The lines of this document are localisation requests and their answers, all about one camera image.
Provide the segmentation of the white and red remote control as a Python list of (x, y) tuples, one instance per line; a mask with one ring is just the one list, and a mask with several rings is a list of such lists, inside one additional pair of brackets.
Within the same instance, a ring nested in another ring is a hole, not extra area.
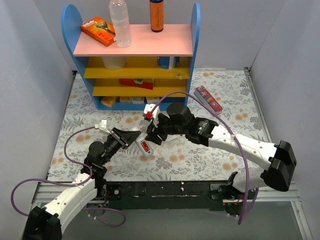
[(154, 150), (151, 148), (150, 144), (145, 140), (145, 135), (142, 132), (134, 142), (146, 158), (149, 158), (154, 154)]

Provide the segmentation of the white battery cover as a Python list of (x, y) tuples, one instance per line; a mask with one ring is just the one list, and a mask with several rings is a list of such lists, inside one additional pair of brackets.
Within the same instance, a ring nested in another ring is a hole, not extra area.
[(171, 141), (175, 140), (177, 137), (178, 137), (177, 135), (168, 135), (166, 141), (171, 142)]

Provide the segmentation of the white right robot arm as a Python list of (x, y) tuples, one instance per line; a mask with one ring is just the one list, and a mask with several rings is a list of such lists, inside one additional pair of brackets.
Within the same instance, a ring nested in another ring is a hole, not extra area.
[(270, 187), (280, 192), (287, 192), (297, 166), (293, 148), (284, 140), (278, 144), (258, 141), (247, 136), (232, 135), (226, 127), (217, 122), (195, 117), (190, 109), (182, 103), (172, 103), (167, 107), (166, 114), (160, 113), (155, 104), (147, 104), (143, 110), (146, 120), (150, 121), (147, 128), (147, 141), (161, 145), (169, 135), (183, 135), (193, 144), (220, 149), (257, 165), (249, 171), (236, 172), (229, 178), (226, 186), (227, 195), (237, 199), (246, 190)]

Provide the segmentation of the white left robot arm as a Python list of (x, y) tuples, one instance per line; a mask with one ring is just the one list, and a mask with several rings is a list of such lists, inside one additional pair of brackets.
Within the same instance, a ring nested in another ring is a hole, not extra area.
[(91, 200), (107, 195), (105, 164), (120, 149), (128, 148), (141, 134), (139, 130), (124, 131), (113, 128), (105, 142), (94, 141), (88, 148), (84, 166), (72, 186), (66, 188), (44, 207), (36, 206), (28, 216), (24, 240), (60, 240), (73, 218)]

